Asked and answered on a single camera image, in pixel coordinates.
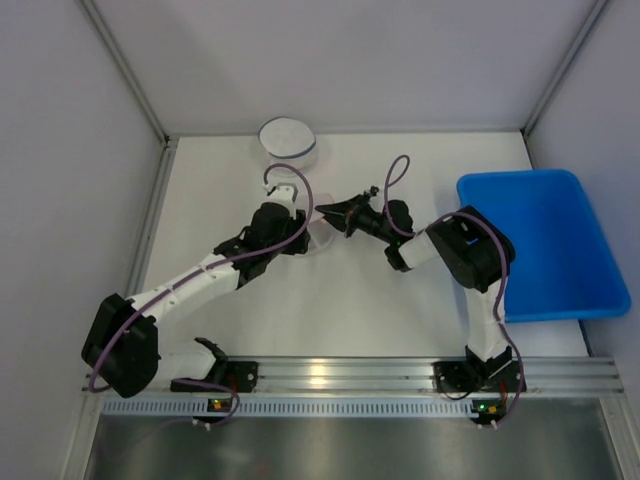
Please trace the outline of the pink trimmed mesh laundry bag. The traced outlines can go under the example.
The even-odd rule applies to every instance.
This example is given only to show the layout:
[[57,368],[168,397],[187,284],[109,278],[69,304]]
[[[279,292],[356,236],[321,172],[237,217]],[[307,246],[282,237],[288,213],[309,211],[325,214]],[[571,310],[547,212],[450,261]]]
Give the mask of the pink trimmed mesh laundry bag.
[[[326,204],[332,204],[334,198],[328,193],[319,193],[313,196],[314,207]],[[310,239],[308,244],[307,256],[319,254],[326,249],[334,240],[336,231],[326,221],[324,215],[314,210],[307,226]]]

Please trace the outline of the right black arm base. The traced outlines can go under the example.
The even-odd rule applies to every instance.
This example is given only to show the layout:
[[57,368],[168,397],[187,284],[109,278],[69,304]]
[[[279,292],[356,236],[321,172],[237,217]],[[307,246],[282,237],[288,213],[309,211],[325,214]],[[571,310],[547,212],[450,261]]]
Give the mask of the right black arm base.
[[435,388],[451,400],[462,400],[474,393],[522,393],[526,391],[526,380],[521,367],[511,346],[486,361],[466,347],[463,359],[433,364]]

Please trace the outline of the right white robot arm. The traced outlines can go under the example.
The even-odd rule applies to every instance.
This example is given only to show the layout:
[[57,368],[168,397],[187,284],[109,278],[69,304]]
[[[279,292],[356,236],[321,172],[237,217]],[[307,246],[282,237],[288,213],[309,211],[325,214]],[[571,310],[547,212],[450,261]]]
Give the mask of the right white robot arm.
[[362,231],[387,244],[390,266],[408,272],[441,260],[465,288],[469,337],[465,346],[470,368],[491,376],[512,360],[513,348],[504,336],[504,290],[515,259],[511,241],[471,206],[413,231],[413,219],[402,200],[391,200],[375,211],[368,196],[319,205],[315,210],[337,231],[350,237]]

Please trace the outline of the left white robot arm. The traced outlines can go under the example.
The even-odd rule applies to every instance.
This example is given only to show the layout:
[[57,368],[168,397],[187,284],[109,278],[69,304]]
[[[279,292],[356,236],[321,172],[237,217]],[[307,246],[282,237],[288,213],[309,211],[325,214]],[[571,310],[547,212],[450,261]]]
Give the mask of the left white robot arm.
[[81,350],[91,368],[89,391],[101,392],[98,379],[123,398],[164,383],[174,391],[226,390],[228,358],[217,344],[196,337],[168,346],[160,336],[200,307],[264,274],[277,256],[305,254],[308,223],[303,210],[265,202],[237,236],[187,272],[129,298],[105,298]]

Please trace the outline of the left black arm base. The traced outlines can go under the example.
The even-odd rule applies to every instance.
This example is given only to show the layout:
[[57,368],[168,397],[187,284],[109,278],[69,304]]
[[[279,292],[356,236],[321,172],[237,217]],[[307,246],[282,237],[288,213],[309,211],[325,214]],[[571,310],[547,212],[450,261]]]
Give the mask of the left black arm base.
[[255,361],[230,360],[229,356],[215,343],[197,337],[194,342],[211,354],[214,362],[203,379],[179,376],[171,381],[172,392],[205,392],[212,391],[206,384],[227,387],[237,393],[251,393],[257,384],[259,364]]

